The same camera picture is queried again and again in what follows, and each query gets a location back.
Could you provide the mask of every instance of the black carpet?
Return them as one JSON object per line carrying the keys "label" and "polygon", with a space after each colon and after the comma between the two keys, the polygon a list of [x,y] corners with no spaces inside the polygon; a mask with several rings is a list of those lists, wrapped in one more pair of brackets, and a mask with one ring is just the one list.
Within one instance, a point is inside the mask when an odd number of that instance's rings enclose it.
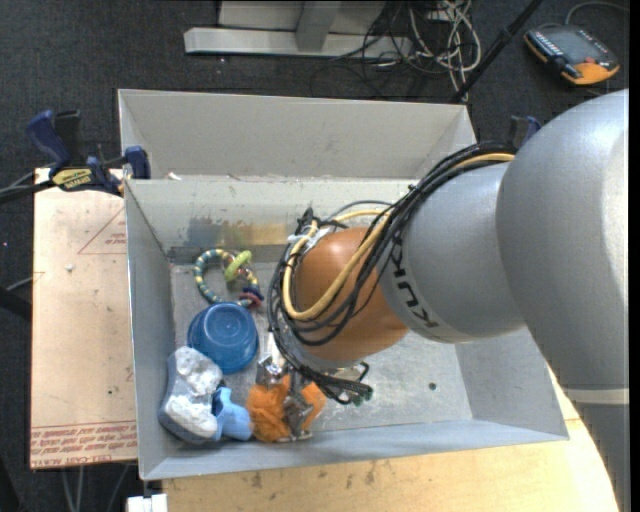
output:
{"label": "black carpet", "polygon": [[[474,4],[474,25],[485,48],[527,3]],[[525,28],[562,22],[577,3],[547,0]],[[618,3],[628,7],[630,2]],[[45,108],[79,109],[85,154],[100,143],[107,157],[117,155],[120,88],[420,102],[442,102],[453,94],[446,79],[416,79],[408,71],[376,76],[374,85],[365,84],[356,74],[358,63],[338,66],[313,58],[185,55],[183,32],[215,21],[214,2],[0,2],[0,187],[46,163],[24,134],[31,117]],[[629,14],[589,7],[573,21],[609,45],[622,60],[621,71],[597,87],[570,86],[545,73],[524,47],[521,30],[471,91],[469,111],[479,140],[504,139],[512,115],[534,116],[544,124],[597,94],[628,88]],[[32,198],[0,205],[0,286],[30,276],[32,223]],[[30,299],[29,287],[18,293]],[[0,468],[0,497],[11,484],[27,510],[66,510],[60,471],[28,469],[30,325],[1,308],[0,344],[0,456],[8,475]],[[82,510],[103,511],[122,471],[120,465],[86,468]],[[69,475],[72,485],[77,475],[77,470]],[[135,475],[131,468],[121,499],[142,493]],[[9,494],[5,495],[9,507]]]}

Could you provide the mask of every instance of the blue clamp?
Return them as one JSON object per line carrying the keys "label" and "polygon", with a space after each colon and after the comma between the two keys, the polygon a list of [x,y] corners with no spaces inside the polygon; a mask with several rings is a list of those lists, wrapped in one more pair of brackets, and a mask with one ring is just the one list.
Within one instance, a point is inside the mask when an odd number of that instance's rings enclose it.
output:
{"label": "blue clamp", "polygon": [[45,155],[53,159],[48,164],[49,180],[66,192],[97,190],[117,196],[122,195],[122,180],[111,174],[111,166],[129,164],[131,177],[149,179],[151,177],[147,154],[140,146],[125,150],[124,156],[103,162],[95,156],[89,156],[85,165],[75,165],[77,158],[67,148],[54,127],[54,115],[45,110],[36,115],[27,126],[27,136]]}

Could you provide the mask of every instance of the blue bowl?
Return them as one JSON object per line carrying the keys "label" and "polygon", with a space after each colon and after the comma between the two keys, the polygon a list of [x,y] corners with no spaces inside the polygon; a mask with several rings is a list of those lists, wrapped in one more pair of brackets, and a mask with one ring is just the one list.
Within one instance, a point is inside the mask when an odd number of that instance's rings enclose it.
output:
{"label": "blue bowl", "polygon": [[258,350],[258,330],[249,313],[233,302],[209,306],[189,325],[187,344],[216,363],[222,373],[245,368]]}

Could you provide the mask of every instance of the metal stand base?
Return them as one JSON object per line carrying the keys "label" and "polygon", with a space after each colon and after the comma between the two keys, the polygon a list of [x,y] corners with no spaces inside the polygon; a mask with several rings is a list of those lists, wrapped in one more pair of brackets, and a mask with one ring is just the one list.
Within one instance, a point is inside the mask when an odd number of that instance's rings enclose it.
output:
{"label": "metal stand base", "polygon": [[[270,30],[243,30],[231,28],[192,28],[185,32],[185,51],[188,54],[253,54],[290,55],[312,57],[336,57],[362,47],[361,35],[327,34],[319,50],[302,50],[296,40],[296,32]],[[407,43],[396,39],[403,50]],[[365,49],[365,58],[377,58],[384,52],[396,53],[396,47],[388,37],[383,37]],[[353,55],[360,58],[361,52]]]}

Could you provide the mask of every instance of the clamp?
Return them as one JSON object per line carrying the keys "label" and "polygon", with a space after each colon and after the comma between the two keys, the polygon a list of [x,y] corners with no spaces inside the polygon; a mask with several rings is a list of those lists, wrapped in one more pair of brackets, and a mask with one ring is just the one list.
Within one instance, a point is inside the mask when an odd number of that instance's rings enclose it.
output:
{"label": "clamp", "polygon": [[29,122],[27,136],[40,151],[53,159],[49,164],[49,180],[45,182],[46,186],[40,184],[40,188],[57,186],[65,192],[96,190],[121,196],[122,180],[111,174],[110,167],[128,164],[131,170],[125,177],[151,177],[147,154],[140,146],[131,146],[123,156],[109,161],[89,156],[82,165],[77,150],[79,122],[78,111],[63,112],[54,119],[51,110],[39,113]]}

